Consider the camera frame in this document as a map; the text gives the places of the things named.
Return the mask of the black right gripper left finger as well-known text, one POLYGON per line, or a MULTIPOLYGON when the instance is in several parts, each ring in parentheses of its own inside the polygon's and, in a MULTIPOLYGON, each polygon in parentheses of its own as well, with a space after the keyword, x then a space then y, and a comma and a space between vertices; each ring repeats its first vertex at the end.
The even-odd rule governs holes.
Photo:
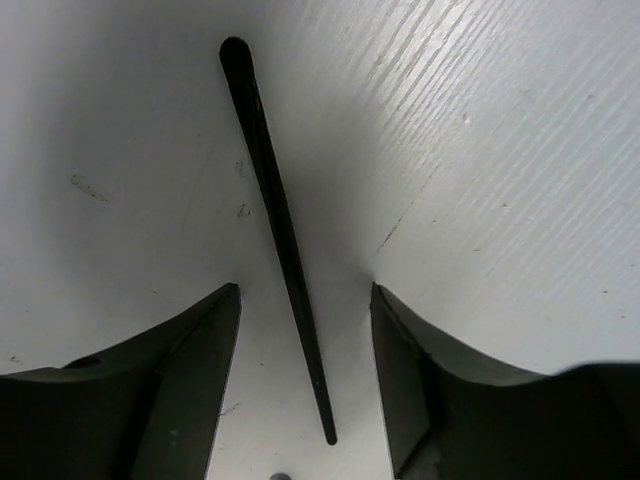
POLYGON ((228 283, 64 367, 3 375, 2 477, 205 478, 240 314, 228 283))

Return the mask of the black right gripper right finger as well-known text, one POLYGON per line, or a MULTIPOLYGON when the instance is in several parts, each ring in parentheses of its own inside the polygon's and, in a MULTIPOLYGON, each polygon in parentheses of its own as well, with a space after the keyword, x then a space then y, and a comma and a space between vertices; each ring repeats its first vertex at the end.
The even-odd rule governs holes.
POLYGON ((372 340, 397 479, 635 479, 639 367, 543 375, 420 318, 382 285, 372 340))

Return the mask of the thin black makeup brush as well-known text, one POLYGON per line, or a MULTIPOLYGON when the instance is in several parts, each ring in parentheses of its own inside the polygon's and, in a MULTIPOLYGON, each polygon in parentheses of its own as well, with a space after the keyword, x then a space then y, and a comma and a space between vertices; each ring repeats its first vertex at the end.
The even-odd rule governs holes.
POLYGON ((314 315, 250 47, 239 37, 228 37, 219 59, 268 215, 324 436, 333 446, 338 435, 314 315))

